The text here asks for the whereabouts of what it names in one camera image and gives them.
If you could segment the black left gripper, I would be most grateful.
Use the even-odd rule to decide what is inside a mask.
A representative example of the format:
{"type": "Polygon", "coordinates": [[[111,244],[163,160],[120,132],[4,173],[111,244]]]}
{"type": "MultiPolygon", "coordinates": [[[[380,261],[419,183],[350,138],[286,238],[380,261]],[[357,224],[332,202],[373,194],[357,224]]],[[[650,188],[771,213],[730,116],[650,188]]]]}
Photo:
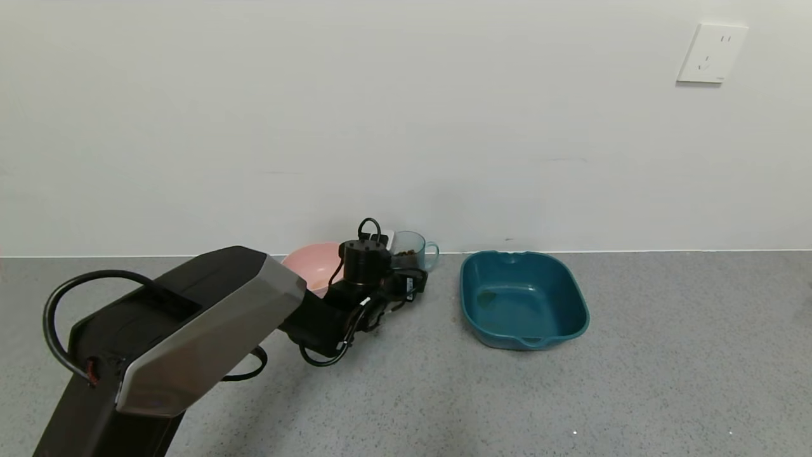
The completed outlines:
{"type": "Polygon", "coordinates": [[[424,291],[428,272],[420,267],[394,267],[391,270],[391,294],[397,301],[412,303],[417,293],[424,291]]]}

